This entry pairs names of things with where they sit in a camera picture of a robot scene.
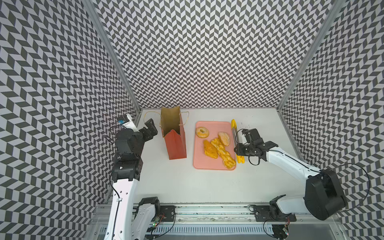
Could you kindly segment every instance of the bread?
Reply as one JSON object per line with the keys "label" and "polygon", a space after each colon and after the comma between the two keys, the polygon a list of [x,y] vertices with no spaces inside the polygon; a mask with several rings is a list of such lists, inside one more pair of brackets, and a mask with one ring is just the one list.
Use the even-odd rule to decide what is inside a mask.
{"label": "bread", "polygon": [[229,154],[229,152],[227,152],[225,150],[225,147],[224,145],[221,143],[221,141],[219,140],[219,138],[215,138],[211,141],[211,144],[217,149],[217,153],[218,155],[220,156],[221,159],[223,159],[223,165],[228,168],[228,169],[231,169],[233,168],[235,165],[236,165],[236,162],[235,160],[233,160],[233,158],[231,157],[231,155]]}
{"label": "bread", "polygon": [[219,137],[219,139],[220,139],[220,142],[221,142],[224,146],[229,146],[230,138],[229,138],[228,133],[226,133],[226,132],[219,132],[219,133],[218,133],[218,137]]}
{"label": "bread", "polygon": [[217,149],[207,140],[204,140],[204,154],[211,158],[217,158]]}
{"label": "bread", "polygon": [[206,127],[197,127],[196,135],[200,138],[206,138],[209,136],[209,131]]}

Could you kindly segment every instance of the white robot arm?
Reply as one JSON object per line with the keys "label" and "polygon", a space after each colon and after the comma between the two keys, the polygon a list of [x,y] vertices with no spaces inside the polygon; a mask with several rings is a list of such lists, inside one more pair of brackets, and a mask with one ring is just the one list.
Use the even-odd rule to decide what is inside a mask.
{"label": "white robot arm", "polygon": [[336,173],[313,167],[278,147],[274,142],[264,142],[256,129],[244,129],[246,144],[237,143],[238,156],[258,156],[259,161],[275,164],[301,182],[305,195],[280,195],[270,201],[270,216],[282,219],[286,214],[312,214],[325,220],[346,206],[347,200]]}
{"label": "white robot arm", "polygon": [[144,143],[157,135],[157,129],[149,119],[145,123],[148,128],[138,130],[129,114],[120,117],[118,123],[124,129],[116,134],[118,152],[112,172],[113,199],[104,240],[142,240],[158,214],[160,203],[157,197],[142,199],[132,223],[133,197],[140,180]]}

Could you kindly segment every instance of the chevron pattern wallpaper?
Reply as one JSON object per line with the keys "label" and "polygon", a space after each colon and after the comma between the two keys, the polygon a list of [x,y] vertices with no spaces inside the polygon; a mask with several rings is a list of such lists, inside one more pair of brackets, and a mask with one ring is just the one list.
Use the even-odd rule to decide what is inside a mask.
{"label": "chevron pattern wallpaper", "polygon": [[[347,1],[282,109],[311,164],[359,163],[372,188],[363,206],[339,213],[352,239],[384,239],[384,2]],[[349,200],[365,196],[358,167],[340,167]]]}
{"label": "chevron pattern wallpaper", "polygon": [[139,105],[275,107],[334,0],[94,0]]}
{"label": "chevron pattern wallpaper", "polygon": [[0,239],[78,240],[137,114],[79,0],[0,1]]}

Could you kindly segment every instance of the brown paper bag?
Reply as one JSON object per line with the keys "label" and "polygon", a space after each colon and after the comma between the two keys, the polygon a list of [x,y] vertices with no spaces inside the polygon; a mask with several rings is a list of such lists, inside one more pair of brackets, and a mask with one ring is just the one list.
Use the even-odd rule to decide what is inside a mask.
{"label": "brown paper bag", "polygon": [[166,141],[169,159],[186,158],[187,148],[180,106],[161,108],[161,131]]}

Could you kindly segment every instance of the white table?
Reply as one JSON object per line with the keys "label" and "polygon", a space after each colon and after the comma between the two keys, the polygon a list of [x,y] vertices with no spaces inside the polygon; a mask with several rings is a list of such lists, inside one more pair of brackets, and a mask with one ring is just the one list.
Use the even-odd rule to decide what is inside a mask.
{"label": "white table", "polygon": [[[138,128],[144,126],[143,110]],[[296,156],[283,124],[274,108],[257,109],[182,109],[189,111],[184,126],[187,158],[169,160],[166,144],[159,127],[160,115],[148,113],[158,134],[144,145],[144,162],[135,202],[143,197],[157,196],[161,203],[251,203],[269,202],[281,194],[302,194],[304,187],[283,169],[261,160],[252,166],[248,159],[233,171],[199,170],[192,165],[195,124],[197,121],[228,121],[235,119],[237,129],[256,128],[265,142],[273,141],[287,153]],[[257,164],[257,157],[251,157]]]}

